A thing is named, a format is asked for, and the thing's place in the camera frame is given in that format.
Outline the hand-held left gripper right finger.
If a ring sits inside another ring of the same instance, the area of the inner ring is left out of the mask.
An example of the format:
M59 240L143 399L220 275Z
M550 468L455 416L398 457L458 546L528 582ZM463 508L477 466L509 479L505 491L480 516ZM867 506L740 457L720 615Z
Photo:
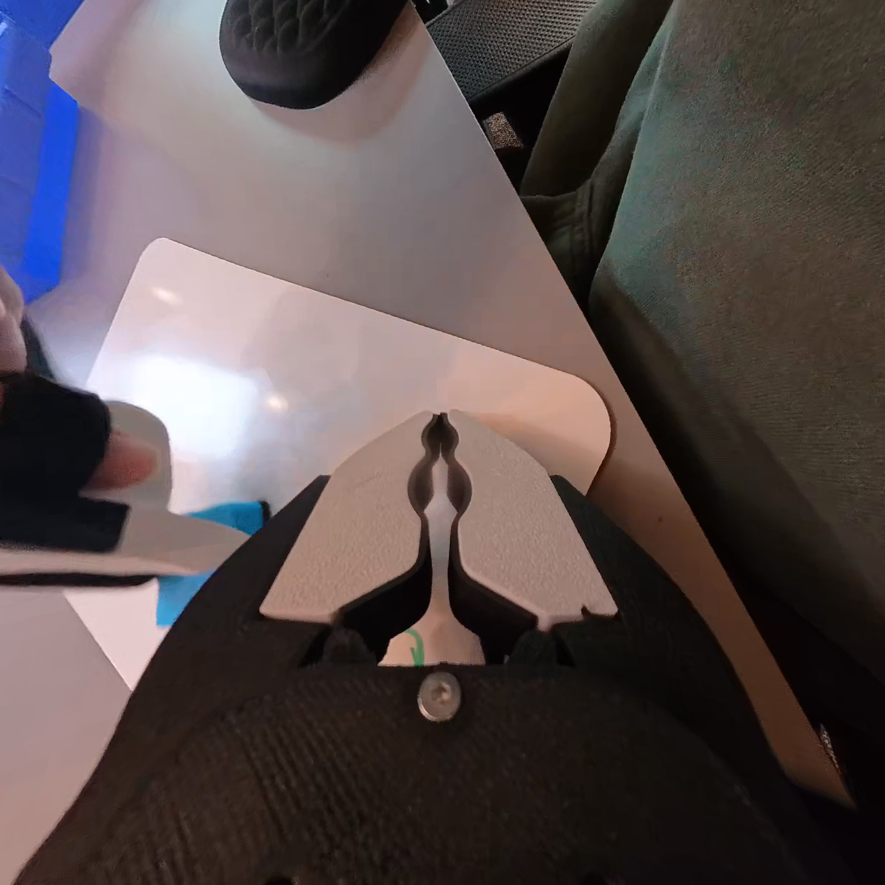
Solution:
M618 606L546 468L464 412L442 417L456 510L448 601L479 637L612 619Z

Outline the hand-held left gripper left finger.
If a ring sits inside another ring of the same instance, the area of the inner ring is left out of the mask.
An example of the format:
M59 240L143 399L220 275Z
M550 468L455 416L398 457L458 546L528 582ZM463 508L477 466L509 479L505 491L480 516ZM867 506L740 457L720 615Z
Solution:
M426 437L436 419L416 413L334 470L260 605L264 617L398 635L424 616L437 457Z

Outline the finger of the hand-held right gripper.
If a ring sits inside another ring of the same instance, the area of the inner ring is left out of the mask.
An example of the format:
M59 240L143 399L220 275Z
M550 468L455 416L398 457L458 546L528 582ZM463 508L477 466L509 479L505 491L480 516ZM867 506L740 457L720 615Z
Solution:
M248 538L239 529L125 503L2 513L3 589L122 589L211 572Z

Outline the blue whiteboard eraser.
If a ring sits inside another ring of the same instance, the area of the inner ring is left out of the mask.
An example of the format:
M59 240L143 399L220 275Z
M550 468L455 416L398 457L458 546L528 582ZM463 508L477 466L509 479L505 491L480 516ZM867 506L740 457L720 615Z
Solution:
M234 528L246 536L255 535L271 517L264 501L221 503L188 516L217 525ZM166 628L174 624L192 598L213 575L213 570L189 576L164 576L158 579L156 625Z

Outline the person's green sweatshirt torso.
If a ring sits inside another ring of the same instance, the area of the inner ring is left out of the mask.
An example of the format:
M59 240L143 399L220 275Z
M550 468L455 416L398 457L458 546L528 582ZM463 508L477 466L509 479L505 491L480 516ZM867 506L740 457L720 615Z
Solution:
M805 709L883 768L883 2L597 2L522 200Z

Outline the grey mesh chair seat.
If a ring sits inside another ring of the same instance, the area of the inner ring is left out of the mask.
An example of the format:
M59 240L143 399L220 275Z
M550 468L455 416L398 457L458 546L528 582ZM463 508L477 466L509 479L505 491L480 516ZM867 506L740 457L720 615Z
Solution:
M564 59L595 1L460 1L426 23L471 105Z

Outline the white whiteboard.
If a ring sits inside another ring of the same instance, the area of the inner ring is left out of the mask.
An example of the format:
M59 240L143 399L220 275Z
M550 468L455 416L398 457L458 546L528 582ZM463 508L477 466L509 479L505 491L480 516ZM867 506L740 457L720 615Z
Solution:
M436 415L430 603L401 634L364 635L394 665L505 658L517 639L476 636L449 605L443 416L480 420L581 493L612 438L601 395L577 377L169 240L142 253L88 385L163 424L177 513L239 500L280 510L393 426Z

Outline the blue storage bin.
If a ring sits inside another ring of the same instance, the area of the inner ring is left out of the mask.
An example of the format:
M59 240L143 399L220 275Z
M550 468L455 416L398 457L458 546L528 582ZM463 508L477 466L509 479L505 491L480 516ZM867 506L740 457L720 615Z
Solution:
M60 281L80 106L50 77L81 1L1 3L1 260L26 304Z

